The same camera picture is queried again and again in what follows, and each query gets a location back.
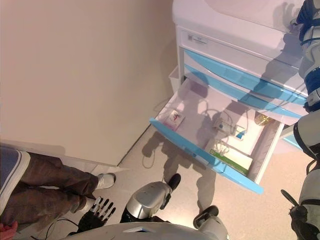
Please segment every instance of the beige floor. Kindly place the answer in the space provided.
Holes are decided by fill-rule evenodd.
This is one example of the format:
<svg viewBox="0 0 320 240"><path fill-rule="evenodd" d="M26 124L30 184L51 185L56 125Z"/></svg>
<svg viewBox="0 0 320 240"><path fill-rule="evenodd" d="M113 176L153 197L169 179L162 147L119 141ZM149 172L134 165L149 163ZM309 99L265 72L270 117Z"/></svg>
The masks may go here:
<svg viewBox="0 0 320 240"><path fill-rule="evenodd" d="M298 149L280 141L262 178L262 195L255 194L237 184L205 169L184 152L166 141L150 127L135 147L129 152L120 168L78 163L64 160L65 164L99 174L117 172L115 185L110 189L97 190L94 195L110 198L117 210L108 225L116 224L131 194L141 186L170 178L175 172L182 176L178 188L160 218L175 224L192 227L193 218L211 204L217 205L219 217L228 229L232 240L294 240L288 215L291 204L281 195L286 189L296 199L310 158ZM79 221L81 214L66 215ZM71 223L60 221L49 239L60 239L76 228ZM43 238L45 232L37 234Z"/></svg>

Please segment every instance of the person's leg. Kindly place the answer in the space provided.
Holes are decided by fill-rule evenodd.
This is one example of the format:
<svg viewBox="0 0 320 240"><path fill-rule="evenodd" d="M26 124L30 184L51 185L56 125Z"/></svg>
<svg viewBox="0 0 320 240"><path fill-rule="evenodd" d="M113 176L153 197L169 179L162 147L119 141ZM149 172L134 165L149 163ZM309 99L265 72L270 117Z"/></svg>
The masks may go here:
<svg viewBox="0 0 320 240"><path fill-rule="evenodd" d="M36 224L40 230L68 211L75 213L86 205L87 198L60 189L28 187L19 183L1 215L1 223L18 222L19 230Z"/></svg>
<svg viewBox="0 0 320 240"><path fill-rule="evenodd" d="M79 195L90 195L98 177L74 167L65 166L60 158L30 154L30 163L20 181L29 186L55 186Z"/></svg>

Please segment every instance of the person's hand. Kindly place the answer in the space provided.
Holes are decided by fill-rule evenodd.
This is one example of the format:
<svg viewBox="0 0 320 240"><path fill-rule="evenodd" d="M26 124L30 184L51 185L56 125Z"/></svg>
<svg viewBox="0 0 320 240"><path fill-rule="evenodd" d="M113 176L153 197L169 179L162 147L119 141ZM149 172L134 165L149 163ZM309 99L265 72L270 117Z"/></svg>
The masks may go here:
<svg viewBox="0 0 320 240"><path fill-rule="evenodd" d="M17 228L17 221L15 221L12 226L5 226L0 223L0 240L12 240L17 232Z"/></svg>

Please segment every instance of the black cable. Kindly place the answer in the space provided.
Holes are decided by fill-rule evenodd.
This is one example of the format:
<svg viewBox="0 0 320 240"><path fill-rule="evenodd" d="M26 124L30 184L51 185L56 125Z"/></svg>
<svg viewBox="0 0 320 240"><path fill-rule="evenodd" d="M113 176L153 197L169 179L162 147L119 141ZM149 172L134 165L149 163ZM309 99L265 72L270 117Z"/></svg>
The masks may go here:
<svg viewBox="0 0 320 240"><path fill-rule="evenodd" d="M314 164L317 160L313 159L307 166L306 166L306 174L308 175L310 172L310 167L312 164Z"/></svg>
<svg viewBox="0 0 320 240"><path fill-rule="evenodd" d="M302 45L304 45L304 44L306 44L306 43L309 43L309 42L311 42L311 41L313 41L313 40L320 40L320 37L309 38L309 39L307 39L307 40L302 41L302 42L300 43L300 45L302 46Z"/></svg>
<svg viewBox="0 0 320 240"><path fill-rule="evenodd" d="M46 234L45 234L45 238L40 239L40 238L36 238L36 237L34 237L34 236L30 236L30 237L31 237L32 239L34 239L34 240L47 240L47 238L48 238L48 233L49 233L50 228L52 227L53 224L55 224L55 223L57 223L57 222L59 222L59 221L68 221L68 222L70 222L70 223L72 223L72 224L74 224L74 225L76 225L76 226L78 227L78 224L76 224L74 221L71 221L71 220L69 220L69 219L67 219L67 218L58 219L57 221L51 223L51 225L48 227L48 230L46 231Z"/></svg>

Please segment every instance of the beige wall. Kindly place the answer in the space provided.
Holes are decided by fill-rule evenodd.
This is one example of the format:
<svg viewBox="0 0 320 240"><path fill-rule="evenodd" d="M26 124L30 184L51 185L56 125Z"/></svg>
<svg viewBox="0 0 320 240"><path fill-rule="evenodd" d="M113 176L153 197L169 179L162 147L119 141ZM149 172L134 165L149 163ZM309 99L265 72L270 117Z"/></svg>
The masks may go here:
<svg viewBox="0 0 320 240"><path fill-rule="evenodd" d="M1 141L117 165L172 94L172 0L2 0Z"/></svg>

